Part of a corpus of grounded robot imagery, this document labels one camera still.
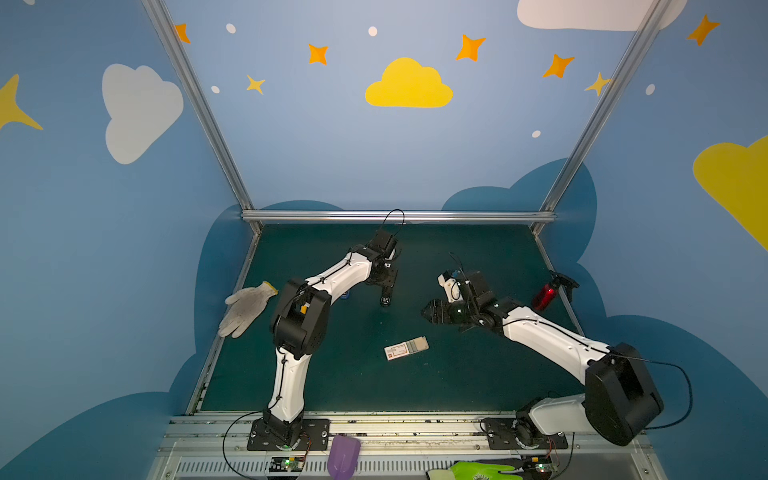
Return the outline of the red white staple box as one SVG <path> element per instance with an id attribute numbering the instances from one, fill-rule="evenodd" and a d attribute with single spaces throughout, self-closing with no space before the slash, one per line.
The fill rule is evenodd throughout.
<path id="1" fill-rule="evenodd" d="M 388 361 L 404 358 L 429 349 L 429 344 L 424 336 L 404 341 L 384 348 Z"/>

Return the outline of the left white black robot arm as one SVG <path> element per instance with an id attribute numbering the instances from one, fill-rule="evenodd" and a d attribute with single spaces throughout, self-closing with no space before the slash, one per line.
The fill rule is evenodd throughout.
<path id="1" fill-rule="evenodd" d="M 290 280 L 279 295 L 270 331 L 276 354 L 272 398 L 257 426 L 279 447 L 292 447 L 301 435 L 304 390 L 311 356 L 325 339 L 335 301 L 358 284 L 382 288 L 381 303 L 391 303 L 397 277 L 397 249 L 378 251 L 358 245 L 327 270 Z"/>

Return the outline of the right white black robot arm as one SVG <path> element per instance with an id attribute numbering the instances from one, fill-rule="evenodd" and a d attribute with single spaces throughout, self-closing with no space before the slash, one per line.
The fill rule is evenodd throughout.
<path id="1" fill-rule="evenodd" d="M 546 357 L 584 386 L 581 394 L 535 400 L 516 414 L 516 441 L 524 448 L 568 432 L 626 446 L 664 410 L 646 360 L 629 344 L 583 337 L 508 298 L 481 307 L 434 299 L 422 316 L 433 324 L 490 330 Z"/>

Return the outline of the red spray bottle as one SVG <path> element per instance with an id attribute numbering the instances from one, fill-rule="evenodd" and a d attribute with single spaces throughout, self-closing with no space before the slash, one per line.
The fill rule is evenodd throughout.
<path id="1" fill-rule="evenodd" d="M 550 270 L 550 280 L 540 289 L 532 300 L 532 308 L 536 311 L 544 311 L 552 303 L 560 290 L 563 290 L 568 302 L 573 301 L 573 291 L 580 284 L 571 277 L 560 272 Z"/>

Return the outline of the white knit work glove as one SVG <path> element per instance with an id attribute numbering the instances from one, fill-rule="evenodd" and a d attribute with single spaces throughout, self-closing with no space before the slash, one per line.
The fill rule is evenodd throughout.
<path id="1" fill-rule="evenodd" d="M 267 281 L 258 287 L 238 290 L 225 299 L 228 310 L 219 324 L 218 336 L 240 337 L 265 310 L 268 301 L 278 294 L 278 290 Z"/>

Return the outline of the green work glove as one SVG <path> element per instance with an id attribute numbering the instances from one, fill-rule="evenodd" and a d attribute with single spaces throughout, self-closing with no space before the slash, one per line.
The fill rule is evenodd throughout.
<path id="1" fill-rule="evenodd" d="M 431 469 L 428 480 L 522 480 L 519 467 L 500 461 L 459 461 L 450 467 Z"/>

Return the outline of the right green circuit board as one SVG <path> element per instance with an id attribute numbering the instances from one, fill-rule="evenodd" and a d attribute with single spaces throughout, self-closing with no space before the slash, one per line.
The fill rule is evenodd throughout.
<path id="1" fill-rule="evenodd" d="M 535 479 L 549 479 L 555 473 L 555 466 L 549 457 L 524 456 L 522 472 Z"/>

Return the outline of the green circuit board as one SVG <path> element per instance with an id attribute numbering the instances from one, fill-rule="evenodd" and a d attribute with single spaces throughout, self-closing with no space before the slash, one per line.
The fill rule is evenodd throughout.
<path id="1" fill-rule="evenodd" d="M 555 473 L 555 466 L 549 457 L 524 456 L 522 472 L 535 479 L 549 479 Z"/>
<path id="2" fill-rule="evenodd" d="M 304 456 L 272 457 L 268 471 L 270 473 L 301 473 L 305 463 Z"/>

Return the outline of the left green circuit board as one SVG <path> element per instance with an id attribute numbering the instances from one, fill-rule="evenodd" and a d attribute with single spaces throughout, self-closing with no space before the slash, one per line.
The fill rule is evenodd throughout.
<path id="1" fill-rule="evenodd" d="M 268 471 L 270 473 L 301 473 L 305 463 L 304 456 L 272 457 Z"/>

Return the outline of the aluminium frame rear crossbar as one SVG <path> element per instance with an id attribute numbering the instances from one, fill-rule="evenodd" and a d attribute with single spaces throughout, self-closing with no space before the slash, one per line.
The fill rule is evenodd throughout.
<path id="1" fill-rule="evenodd" d="M 246 221 L 305 222 L 305 223 L 445 223 L 445 224 L 527 224 L 552 223 L 552 212 L 512 211 L 322 211 L 322 210 L 244 210 L 241 217 Z"/>

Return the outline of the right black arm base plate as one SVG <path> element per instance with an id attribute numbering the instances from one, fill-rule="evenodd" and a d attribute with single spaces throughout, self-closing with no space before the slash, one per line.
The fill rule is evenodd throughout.
<path id="1" fill-rule="evenodd" d="M 480 421 L 492 450 L 567 449 L 568 440 L 562 434 L 546 436 L 532 422 L 515 417 L 486 417 Z"/>

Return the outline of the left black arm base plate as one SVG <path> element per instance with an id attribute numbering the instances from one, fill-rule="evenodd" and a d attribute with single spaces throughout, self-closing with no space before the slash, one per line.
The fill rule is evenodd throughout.
<path id="1" fill-rule="evenodd" d="M 328 419 L 297 418 L 293 422 L 258 419 L 251 425 L 246 448 L 248 451 L 325 451 L 329 429 Z"/>

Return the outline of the aluminium front rail bed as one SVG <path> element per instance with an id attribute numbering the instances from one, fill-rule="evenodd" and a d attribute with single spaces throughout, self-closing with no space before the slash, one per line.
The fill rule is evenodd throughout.
<path id="1" fill-rule="evenodd" d="M 311 412 L 328 419 L 325 451 L 248 451 L 256 416 L 212 412 L 171 419 L 149 470 L 151 479 L 326 479 L 327 459 L 337 435 L 361 442 L 356 479 L 424 479 L 431 469 L 459 461 L 519 462 L 549 457 L 554 479 L 663 479 L 666 474 L 646 435 L 625 447 L 596 434 L 562 433 L 567 449 L 492 450 L 480 421 L 513 417 L 510 412 Z M 301 473 L 270 473 L 272 457 L 304 456 Z"/>

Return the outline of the aluminium frame post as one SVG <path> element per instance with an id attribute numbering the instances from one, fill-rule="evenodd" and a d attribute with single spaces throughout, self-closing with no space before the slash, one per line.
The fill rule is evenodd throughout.
<path id="1" fill-rule="evenodd" d="M 554 221 L 555 210 L 558 204 L 606 125 L 614 108 L 618 105 L 634 73 L 641 65 L 658 33 L 662 30 L 663 19 L 667 11 L 671 9 L 672 4 L 671 0 L 655 0 L 650 3 L 645 16 L 613 72 L 612 81 L 607 86 L 605 93 L 600 96 L 574 149 L 546 195 L 539 209 L 539 219 L 531 224 L 531 231 L 535 237 L 542 233 L 547 221 Z"/>
<path id="2" fill-rule="evenodd" d="M 214 118 L 165 2 L 160 0 L 142 0 L 141 3 L 179 77 L 184 93 L 187 95 L 213 153 L 240 205 L 241 214 L 244 214 L 246 210 L 252 210 L 253 203 L 243 178 Z"/>

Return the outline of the aluminium frame right post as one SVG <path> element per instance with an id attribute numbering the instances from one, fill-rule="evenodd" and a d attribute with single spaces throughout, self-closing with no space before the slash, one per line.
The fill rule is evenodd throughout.
<path id="1" fill-rule="evenodd" d="M 618 105 L 634 73 L 641 65 L 658 33 L 662 30 L 663 19 L 667 11 L 671 9 L 672 4 L 671 0 L 655 0 L 650 3 L 645 16 L 613 72 L 612 81 L 607 86 L 605 93 L 600 96 L 574 149 L 546 195 L 539 209 L 539 219 L 531 224 L 531 231 L 535 237 L 542 233 L 547 221 L 554 221 L 555 210 L 558 204 L 606 125 L 614 108 Z"/>

